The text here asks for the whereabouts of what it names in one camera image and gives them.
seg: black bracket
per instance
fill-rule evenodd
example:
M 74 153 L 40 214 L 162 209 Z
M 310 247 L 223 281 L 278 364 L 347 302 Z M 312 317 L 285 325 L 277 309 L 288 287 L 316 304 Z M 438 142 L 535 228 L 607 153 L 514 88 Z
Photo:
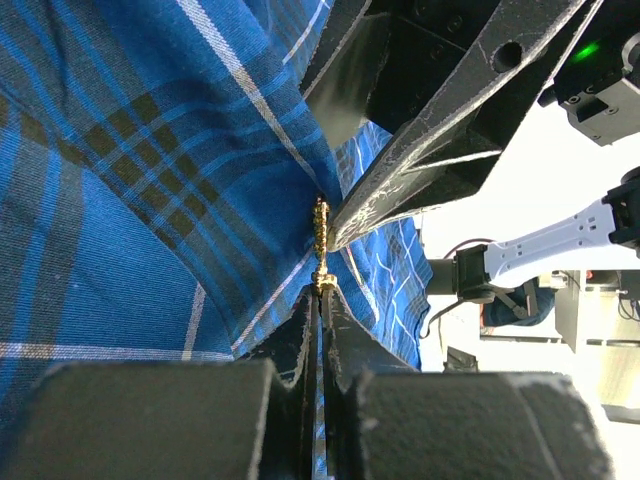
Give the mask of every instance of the black bracket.
M 516 318 L 523 320 L 538 313 L 538 300 L 532 280 L 525 282 L 526 305 L 518 305 L 507 294 L 511 289 L 491 285 L 485 271 L 486 245 L 459 250 L 453 260 L 453 293 L 460 300 L 474 303 L 492 303 L 495 299 L 511 309 Z
M 634 249 L 640 257 L 640 167 L 627 173 L 602 201 L 611 205 L 616 225 L 609 241 Z
M 393 134 L 331 220 L 336 251 L 475 194 L 602 0 L 336 1 L 301 90 L 332 145 Z
M 640 130 L 640 13 L 626 0 L 605 2 L 539 99 L 557 101 L 569 123 L 597 145 Z

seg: green led light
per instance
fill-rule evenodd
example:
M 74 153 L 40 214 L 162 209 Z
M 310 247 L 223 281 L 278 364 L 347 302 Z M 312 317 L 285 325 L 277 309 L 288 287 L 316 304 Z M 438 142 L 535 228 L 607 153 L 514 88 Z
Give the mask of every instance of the green led light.
M 589 58 L 591 55 L 596 53 L 599 49 L 600 46 L 597 43 L 587 45 L 571 58 L 571 63 L 581 62 L 582 60 Z

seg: blue plaid fabric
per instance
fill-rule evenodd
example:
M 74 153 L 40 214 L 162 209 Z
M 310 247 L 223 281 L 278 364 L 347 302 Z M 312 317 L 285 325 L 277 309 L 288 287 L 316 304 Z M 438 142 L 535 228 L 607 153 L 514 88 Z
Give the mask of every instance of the blue plaid fabric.
M 388 140 L 332 152 L 298 92 L 330 5 L 0 4 L 0 433 L 52 362 L 231 360 L 287 318 L 316 195 L 336 207 Z M 418 366 L 411 222 L 329 266 Z

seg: mounting hole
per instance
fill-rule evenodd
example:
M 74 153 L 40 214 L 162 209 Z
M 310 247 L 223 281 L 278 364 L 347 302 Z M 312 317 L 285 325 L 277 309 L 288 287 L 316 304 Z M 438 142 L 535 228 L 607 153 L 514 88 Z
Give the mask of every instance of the mounting hole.
M 522 62 L 522 47 L 519 43 L 509 42 L 501 46 L 493 55 L 493 69 L 505 73 L 516 68 Z

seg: black plastic part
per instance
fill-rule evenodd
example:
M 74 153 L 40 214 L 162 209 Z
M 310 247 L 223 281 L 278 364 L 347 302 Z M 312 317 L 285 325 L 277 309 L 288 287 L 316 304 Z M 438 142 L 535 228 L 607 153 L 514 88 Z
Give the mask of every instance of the black plastic part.
M 485 271 L 486 245 L 459 250 L 456 254 L 456 293 L 461 300 L 474 303 L 491 303 L 495 298 L 491 280 Z
M 477 373 L 478 359 L 467 352 L 457 348 L 447 347 L 447 361 L 444 364 L 445 372 L 452 373 Z
M 274 375 L 270 361 L 66 367 L 31 400 L 0 477 L 256 478 Z
M 621 300 L 640 300 L 640 270 L 623 270 L 620 272 Z
M 616 226 L 609 234 L 609 241 L 633 248 L 640 256 L 640 169 L 625 175 L 623 182 L 602 200 L 611 205 Z
M 366 461 L 364 475 L 346 478 L 613 476 L 590 411 L 566 377 L 376 375 L 357 392 Z
M 629 0 L 605 2 L 554 78 L 553 89 L 569 123 L 598 145 L 640 131 L 640 66 L 632 64 L 628 71 L 623 59 L 626 42 L 640 32 L 639 10 Z M 585 48 L 592 51 L 581 56 Z M 629 53 L 626 61 L 637 61 L 633 50 Z
M 57 370 L 2 452 L 0 478 L 308 480 L 319 304 L 305 292 L 291 323 L 248 354 L 251 361 Z M 419 374 L 371 336 L 339 290 L 322 302 L 336 480 L 611 477 L 589 408 L 569 379 Z M 290 366 L 293 377 L 283 371 Z
M 322 298 L 325 423 L 329 474 L 363 478 L 354 381 L 367 371 L 416 372 L 384 348 L 351 313 L 340 290 Z
M 537 315 L 538 295 L 536 294 L 536 287 L 533 280 L 529 280 L 524 283 L 524 294 L 527 302 L 527 305 L 525 307 L 526 317 Z
M 556 92 L 553 90 L 553 87 L 545 88 L 540 94 L 540 97 L 538 97 L 538 105 L 541 107 L 548 107 L 557 101 L 558 98 L 556 97 Z
M 329 249 L 475 194 L 600 3 L 337 2 L 301 89 L 332 145 L 365 119 L 394 136 L 336 210 Z
M 429 266 L 433 275 L 427 285 L 427 295 L 456 295 L 458 286 L 455 283 L 457 275 L 454 261 L 449 259 L 429 260 Z

